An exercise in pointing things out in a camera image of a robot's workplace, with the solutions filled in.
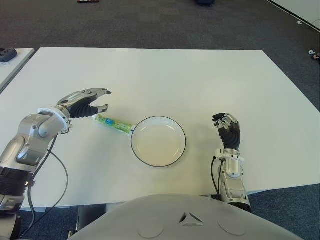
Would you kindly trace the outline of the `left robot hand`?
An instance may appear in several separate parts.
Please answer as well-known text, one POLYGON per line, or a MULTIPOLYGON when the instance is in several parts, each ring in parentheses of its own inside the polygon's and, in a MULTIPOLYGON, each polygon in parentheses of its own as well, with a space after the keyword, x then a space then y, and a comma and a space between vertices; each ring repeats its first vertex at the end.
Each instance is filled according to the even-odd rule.
POLYGON ((91 106, 91 103, 112 92, 105 88, 89 88, 76 91, 62 98, 56 107, 62 112, 68 112, 69 119, 92 117, 108 110, 109 105, 91 106))

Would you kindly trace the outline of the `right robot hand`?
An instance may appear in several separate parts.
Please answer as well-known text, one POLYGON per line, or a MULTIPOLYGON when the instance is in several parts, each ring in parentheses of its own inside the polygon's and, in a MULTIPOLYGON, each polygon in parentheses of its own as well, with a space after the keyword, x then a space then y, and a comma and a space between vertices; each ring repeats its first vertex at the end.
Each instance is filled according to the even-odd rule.
POLYGON ((239 121, 230 113, 218 113, 212 116, 213 125, 217 127, 224 149, 239 151, 241 131, 239 121))

